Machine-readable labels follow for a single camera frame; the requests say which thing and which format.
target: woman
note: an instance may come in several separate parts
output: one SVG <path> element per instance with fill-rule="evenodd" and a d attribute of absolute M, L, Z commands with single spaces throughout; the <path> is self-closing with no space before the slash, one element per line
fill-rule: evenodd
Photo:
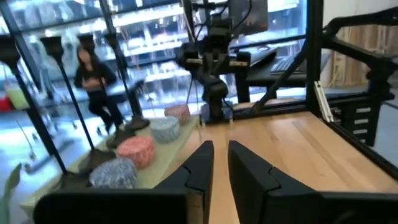
<path fill-rule="evenodd" d="M 104 121 L 105 129 L 109 133 L 113 124 L 118 128 L 123 123 L 123 117 L 117 104 L 106 97 L 100 82 L 104 87 L 112 85 L 116 82 L 116 76 L 108 66 L 98 60 L 95 54 L 90 55 L 82 47 L 78 48 L 77 57 L 79 67 L 76 71 L 75 86 L 87 91 L 90 99 L 88 109 Z"/>

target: green object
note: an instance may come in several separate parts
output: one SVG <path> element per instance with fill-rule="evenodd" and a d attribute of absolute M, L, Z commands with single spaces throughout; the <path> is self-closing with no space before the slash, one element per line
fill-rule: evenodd
<path fill-rule="evenodd" d="M 6 88 L 6 94 L 10 98 L 12 105 L 14 105 L 15 109 L 23 110 L 29 107 L 24 92 L 18 86 Z"/>
<path fill-rule="evenodd" d="M 22 165 L 18 164 L 17 167 L 10 173 L 10 176 L 6 180 L 4 186 L 4 195 L 0 199 L 0 224 L 10 224 L 10 200 L 14 193 L 14 189 L 21 180 L 21 168 Z"/>

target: wooden tabletop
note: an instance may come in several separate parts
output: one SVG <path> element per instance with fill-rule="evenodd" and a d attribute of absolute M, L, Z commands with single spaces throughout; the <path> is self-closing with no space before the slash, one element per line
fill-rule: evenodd
<path fill-rule="evenodd" d="M 215 147 L 210 223 L 238 224 L 229 184 L 228 142 L 237 140 L 286 174 L 322 191 L 398 192 L 397 183 L 309 112 L 206 126 L 190 136 L 171 174 L 201 144 Z"/>

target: black jacket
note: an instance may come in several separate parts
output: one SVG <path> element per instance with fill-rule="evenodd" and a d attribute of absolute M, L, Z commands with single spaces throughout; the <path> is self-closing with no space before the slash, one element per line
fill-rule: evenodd
<path fill-rule="evenodd" d="M 90 72 L 87 71 L 86 68 L 79 66 L 76 70 L 75 86 L 77 88 L 83 88 L 83 79 L 87 81 L 90 78 L 104 78 L 106 85 L 112 85 L 116 82 L 116 75 L 105 63 L 99 63 L 93 68 L 93 71 Z"/>

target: multicolored yarn ball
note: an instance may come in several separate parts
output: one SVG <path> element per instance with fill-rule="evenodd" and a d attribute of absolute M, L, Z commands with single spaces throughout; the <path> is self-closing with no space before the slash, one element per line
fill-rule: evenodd
<path fill-rule="evenodd" d="M 117 154 L 132 160 L 137 169 L 143 169 L 155 158 L 154 141 L 148 136 L 128 138 L 118 146 Z"/>
<path fill-rule="evenodd" d="M 98 166 L 90 174 L 94 188 L 134 189 L 137 185 L 137 169 L 132 160 L 117 158 Z"/>
<path fill-rule="evenodd" d="M 180 125 L 183 126 L 189 122 L 191 118 L 191 112 L 189 111 L 188 105 L 176 105 L 170 106 L 164 109 L 165 116 L 174 116 L 180 121 Z"/>
<path fill-rule="evenodd" d="M 169 143 L 175 141 L 180 136 L 179 120 L 173 116 L 152 119 L 150 131 L 157 142 Z"/>

